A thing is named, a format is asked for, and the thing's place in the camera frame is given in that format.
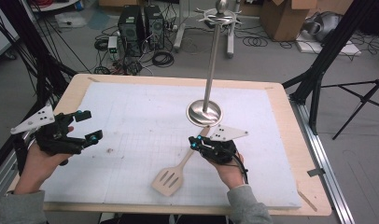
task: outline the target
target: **round metal base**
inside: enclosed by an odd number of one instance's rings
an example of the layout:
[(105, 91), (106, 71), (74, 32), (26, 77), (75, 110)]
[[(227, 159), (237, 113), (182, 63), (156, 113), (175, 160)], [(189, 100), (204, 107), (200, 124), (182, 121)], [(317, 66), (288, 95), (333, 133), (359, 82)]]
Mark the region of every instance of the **round metal base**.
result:
[(197, 126), (215, 126), (222, 120), (222, 110), (218, 104), (209, 101), (207, 111), (204, 112), (204, 100), (197, 100), (187, 107), (187, 118)]

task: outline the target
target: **gray floor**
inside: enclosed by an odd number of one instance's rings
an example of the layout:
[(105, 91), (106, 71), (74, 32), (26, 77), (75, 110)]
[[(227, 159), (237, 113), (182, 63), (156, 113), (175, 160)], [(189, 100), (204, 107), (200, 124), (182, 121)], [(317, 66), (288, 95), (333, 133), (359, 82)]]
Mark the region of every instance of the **gray floor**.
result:
[[(91, 21), (98, 9), (91, 8), (81, 12), (87, 21)], [(110, 18), (105, 28), (117, 23)], [(243, 18), (242, 27), (258, 25), (258, 20)], [(204, 27), (189, 18), (193, 26)], [(95, 65), (96, 50), (94, 37), (101, 30), (88, 26), (61, 33), (65, 41), (79, 58), (88, 66)], [(183, 49), (174, 53), (175, 64), (168, 68), (149, 67), (155, 77), (193, 77), (205, 78), (210, 55), (212, 33), (188, 30), (185, 33)], [(268, 41), (263, 48), (247, 47), (241, 39), (235, 39), (235, 52), (228, 59), (226, 36), (219, 43), (215, 78), (248, 81), (266, 81), (283, 83), (306, 71), (315, 60), (315, 54), (299, 53), (296, 46), (283, 49), (278, 43)], [(197, 53), (190, 53), (197, 48)], [(57, 47), (63, 62), (75, 70), (84, 70), (74, 55), (62, 41)], [(144, 69), (140, 76), (151, 76)], [(369, 81), (379, 78), (379, 52), (376, 55), (363, 51), (361, 56), (351, 62), (345, 56), (339, 56), (328, 70), (323, 85), (347, 82)], [(351, 87), (360, 94), (369, 91), (373, 85)], [(287, 93), (296, 87), (287, 89)], [(379, 102), (379, 92), (373, 96)], [(34, 91), (21, 60), (0, 59), (0, 147), (9, 137), (9, 129), (18, 124), (35, 102)], [(338, 88), (322, 89), (317, 119), (317, 129), (322, 144), (327, 151), (332, 168), (343, 190), (356, 223), (379, 223), (379, 107), (366, 104), (351, 121), (337, 140), (331, 138), (344, 125), (359, 103), (359, 99)], [(48, 213), (49, 222), (58, 223), (97, 223), (96, 213)], [(329, 217), (278, 217), (275, 223), (339, 223), (334, 214)]]

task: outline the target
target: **gray sleeve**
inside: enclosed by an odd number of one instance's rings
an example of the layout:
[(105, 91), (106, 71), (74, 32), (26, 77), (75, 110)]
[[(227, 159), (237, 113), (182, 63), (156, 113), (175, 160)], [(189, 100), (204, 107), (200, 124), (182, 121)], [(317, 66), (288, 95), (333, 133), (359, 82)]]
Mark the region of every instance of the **gray sleeve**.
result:
[(0, 202), (0, 223), (9, 224), (44, 224), (45, 217), (44, 204), (45, 191), (33, 194), (8, 194)]
[(227, 195), (232, 207), (231, 220), (235, 224), (273, 223), (268, 209), (257, 202), (250, 186), (231, 189)]

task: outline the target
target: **slotted spatula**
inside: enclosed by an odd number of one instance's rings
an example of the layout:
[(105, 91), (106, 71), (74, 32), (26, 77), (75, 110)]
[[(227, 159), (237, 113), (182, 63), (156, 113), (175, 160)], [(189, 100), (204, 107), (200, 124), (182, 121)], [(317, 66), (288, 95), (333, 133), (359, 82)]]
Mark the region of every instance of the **slotted spatula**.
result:
[[(210, 127), (208, 126), (203, 128), (200, 135), (207, 136), (209, 130)], [(193, 151), (194, 150), (190, 148), (183, 161), (181, 161), (177, 166), (162, 169), (152, 182), (152, 188), (154, 188), (164, 196), (170, 196), (173, 193), (175, 193), (183, 185), (184, 165), (192, 155)]]

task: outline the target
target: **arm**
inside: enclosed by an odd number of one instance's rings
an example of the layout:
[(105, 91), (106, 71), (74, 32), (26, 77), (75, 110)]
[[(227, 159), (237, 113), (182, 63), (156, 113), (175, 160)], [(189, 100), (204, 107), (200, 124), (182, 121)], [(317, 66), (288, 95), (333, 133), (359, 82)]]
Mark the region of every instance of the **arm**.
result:
[(227, 193), (232, 207), (231, 220), (235, 224), (273, 223), (268, 209), (258, 203), (250, 186), (245, 185), (242, 174), (234, 161), (225, 165), (211, 162), (222, 182), (230, 189)]
[(15, 190), (1, 199), (0, 223), (46, 223), (47, 219), (43, 211), (45, 192), (40, 190), (40, 187), (52, 175), (56, 167), (71, 156), (69, 154), (50, 156), (41, 151), (38, 144), (32, 144)]

